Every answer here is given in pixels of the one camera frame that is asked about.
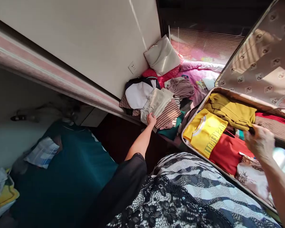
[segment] dark green cloth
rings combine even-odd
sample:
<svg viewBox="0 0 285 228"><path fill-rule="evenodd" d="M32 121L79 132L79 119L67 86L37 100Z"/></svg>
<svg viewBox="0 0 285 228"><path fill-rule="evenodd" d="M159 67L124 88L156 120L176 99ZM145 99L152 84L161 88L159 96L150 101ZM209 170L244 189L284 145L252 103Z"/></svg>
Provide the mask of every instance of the dark green cloth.
<svg viewBox="0 0 285 228"><path fill-rule="evenodd" d="M181 111L181 115L176 119L175 127L172 127L170 129L158 130L157 133L167 137L168 139L174 140L177 134L178 127L180 126L184 116L185 112Z"/></svg>
<svg viewBox="0 0 285 228"><path fill-rule="evenodd" d="M42 138L57 135L63 150L48 169L30 164L24 175L13 175L20 197L10 211L18 227L79 227L117 169L87 128L58 121Z"/></svg>

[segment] open suitcase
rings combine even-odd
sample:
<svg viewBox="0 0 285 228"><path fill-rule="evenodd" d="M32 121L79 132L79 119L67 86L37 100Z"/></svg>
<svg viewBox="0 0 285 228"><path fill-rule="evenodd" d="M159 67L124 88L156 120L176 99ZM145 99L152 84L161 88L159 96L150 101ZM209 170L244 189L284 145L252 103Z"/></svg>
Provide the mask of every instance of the open suitcase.
<svg viewBox="0 0 285 228"><path fill-rule="evenodd" d="M273 1L269 6L230 58L216 80L215 87L195 110L181 133L182 141L195 154L211 163L227 180L277 215L275 208L202 156L184 139L185 129L203 109L212 92L219 92L228 98L253 105L260 111L285 118L285 0Z"/></svg>

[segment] dark floor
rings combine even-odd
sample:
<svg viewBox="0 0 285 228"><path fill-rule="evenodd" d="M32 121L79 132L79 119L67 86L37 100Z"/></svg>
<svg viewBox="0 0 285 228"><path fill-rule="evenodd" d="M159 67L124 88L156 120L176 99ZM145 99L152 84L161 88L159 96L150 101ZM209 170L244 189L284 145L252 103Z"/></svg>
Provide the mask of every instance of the dark floor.
<svg viewBox="0 0 285 228"><path fill-rule="evenodd" d="M91 128L91 130L113 160L120 164L124 161L132 143L144 128L145 125L138 126L108 114L97 128ZM166 154L175 152L179 152L179 150L152 132L146 152L148 173L152 172L157 162Z"/></svg>

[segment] hand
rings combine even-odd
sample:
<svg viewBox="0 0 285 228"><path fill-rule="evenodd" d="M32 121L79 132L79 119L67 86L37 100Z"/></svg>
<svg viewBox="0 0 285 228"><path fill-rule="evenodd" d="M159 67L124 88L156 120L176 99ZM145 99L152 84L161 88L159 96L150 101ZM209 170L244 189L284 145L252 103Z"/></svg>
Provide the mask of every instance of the hand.
<svg viewBox="0 0 285 228"><path fill-rule="evenodd" d="M275 148L274 134L261 126L252 125L255 130L255 135L244 131L245 142L248 149L255 155L259 162L272 161L272 153Z"/></svg>
<svg viewBox="0 0 285 228"><path fill-rule="evenodd" d="M147 122L148 122L148 126L151 125L152 127L155 126L156 124L156 116L152 116L152 112L149 113L149 115L147 115Z"/></svg>

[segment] pink blanket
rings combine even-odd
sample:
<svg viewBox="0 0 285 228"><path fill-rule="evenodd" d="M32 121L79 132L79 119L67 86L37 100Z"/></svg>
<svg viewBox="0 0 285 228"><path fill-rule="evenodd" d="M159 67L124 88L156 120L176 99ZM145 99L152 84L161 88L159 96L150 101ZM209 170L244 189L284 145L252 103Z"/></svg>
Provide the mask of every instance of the pink blanket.
<svg viewBox="0 0 285 228"><path fill-rule="evenodd" d="M202 79L203 78L216 79L224 67L225 66L221 64L181 60L181 64L179 66L172 69L171 71L169 71L163 76L157 76L156 72L151 68L147 69L142 74L142 76L143 77L150 77L150 76L157 77L161 88L164 88L165 81L168 81L171 78L177 78L182 75L187 75L195 89L194 95L189 98L190 100L192 100L191 107L193 108L196 105L198 105L209 92L209 90L206 88Z"/></svg>
<svg viewBox="0 0 285 228"><path fill-rule="evenodd" d="M192 100L191 107L198 105L207 95L209 90L206 88L203 78L216 79L225 66L208 62L184 61L180 66L180 71L176 77L187 75L195 88L195 93L189 99Z"/></svg>

